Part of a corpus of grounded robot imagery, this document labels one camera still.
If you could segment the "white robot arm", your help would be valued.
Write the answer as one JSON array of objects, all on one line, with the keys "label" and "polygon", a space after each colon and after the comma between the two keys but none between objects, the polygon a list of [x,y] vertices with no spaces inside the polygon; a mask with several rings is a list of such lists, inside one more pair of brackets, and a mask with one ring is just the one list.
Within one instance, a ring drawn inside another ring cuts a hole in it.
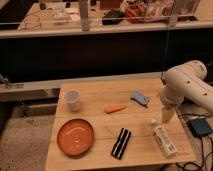
[{"label": "white robot arm", "polygon": [[168,69],[165,73],[165,85],[160,92],[162,122],[168,123],[185,98],[213,112],[213,86],[204,79],[206,66],[199,60],[192,60]]}]

